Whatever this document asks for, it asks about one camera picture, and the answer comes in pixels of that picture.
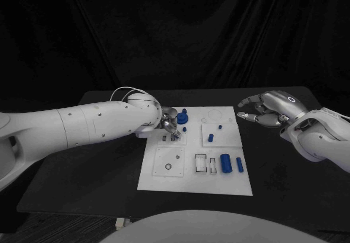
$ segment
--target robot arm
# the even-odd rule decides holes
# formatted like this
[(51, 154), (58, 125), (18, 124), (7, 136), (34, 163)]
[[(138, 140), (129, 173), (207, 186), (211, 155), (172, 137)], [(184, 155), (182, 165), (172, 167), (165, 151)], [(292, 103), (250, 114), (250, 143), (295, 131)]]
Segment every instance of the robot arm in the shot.
[(254, 103), (260, 115), (237, 116), (269, 128), (280, 129), (280, 137), (293, 144), (298, 153), (312, 162), (329, 159), (350, 173), (350, 123), (334, 111), (322, 108), (308, 111), (299, 100), (282, 91), (254, 95), (238, 107)]
[(30, 113), (0, 113), (0, 190), (48, 154), (159, 128), (177, 137), (177, 111), (148, 94)]

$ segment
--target white board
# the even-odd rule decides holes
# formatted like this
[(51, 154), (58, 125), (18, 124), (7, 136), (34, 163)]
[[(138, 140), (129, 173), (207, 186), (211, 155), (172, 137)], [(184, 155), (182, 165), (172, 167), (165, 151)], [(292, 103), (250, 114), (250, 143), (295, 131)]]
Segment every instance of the white board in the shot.
[[(178, 125), (181, 140), (171, 141), (165, 130), (152, 131), (146, 139), (136, 189), (251, 196), (233, 107), (174, 108), (178, 112), (185, 108), (188, 115), (187, 123)], [(213, 134), (211, 143), (207, 142), (208, 132)], [(179, 152), (182, 160), (175, 158)], [(205, 155), (207, 172), (195, 172), (195, 154)], [(228, 154), (230, 157), (230, 173), (221, 172), (221, 154)], [(241, 160), (241, 173), (237, 170), (236, 157)], [(210, 173), (210, 158), (214, 159), (215, 173)]]

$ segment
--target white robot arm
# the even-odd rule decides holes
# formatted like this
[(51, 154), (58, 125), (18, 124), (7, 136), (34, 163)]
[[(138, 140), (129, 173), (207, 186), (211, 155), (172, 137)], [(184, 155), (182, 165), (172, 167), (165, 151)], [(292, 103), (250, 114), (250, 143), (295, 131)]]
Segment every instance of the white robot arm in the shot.
[(132, 94), (126, 103), (0, 113), (0, 191), (35, 161), (60, 150), (130, 133), (145, 138), (155, 128), (178, 137), (175, 116), (175, 109), (161, 107), (148, 94)]
[(254, 103), (260, 115), (237, 116), (269, 128), (280, 129), (280, 137), (293, 144), (298, 153), (312, 162), (329, 159), (350, 173), (350, 123), (326, 108), (308, 111), (299, 100), (283, 91), (250, 96), (238, 107)]

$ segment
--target robotic hand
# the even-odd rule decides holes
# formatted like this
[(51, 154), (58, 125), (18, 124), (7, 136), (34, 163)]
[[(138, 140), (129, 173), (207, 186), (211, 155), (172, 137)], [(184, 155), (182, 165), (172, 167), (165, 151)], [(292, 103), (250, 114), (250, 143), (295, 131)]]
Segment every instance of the robotic hand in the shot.
[(177, 110), (148, 94), (30, 113), (0, 113), (0, 191), (48, 154), (135, 133), (165, 129), (175, 137)]
[(254, 103), (260, 115), (237, 112), (237, 117), (269, 128), (293, 144), (312, 162), (329, 159), (350, 173), (350, 123), (326, 108), (308, 111), (299, 100), (283, 91), (267, 91), (243, 99), (238, 107)]

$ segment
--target black table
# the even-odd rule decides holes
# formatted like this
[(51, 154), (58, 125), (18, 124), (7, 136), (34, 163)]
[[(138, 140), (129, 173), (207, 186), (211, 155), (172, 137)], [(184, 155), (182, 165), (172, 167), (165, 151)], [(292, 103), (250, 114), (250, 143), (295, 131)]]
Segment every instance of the black table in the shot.
[[(283, 90), (306, 108), (321, 106), (303, 87), (148, 91), (161, 105), (233, 106), (249, 95)], [(115, 99), (123, 92), (115, 93)], [(79, 104), (110, 91), (87, 92)], [(145, 139), (133, 134), (51, 154), (17, 206), (20, 212), (143, 218), (175, 210), (217, 210), (256, 216), (296, 229), (350, 231), (350, 174), (328, 160), (302, 158), (279, 130), (237, 118), (253, 196), (138, 191)]]

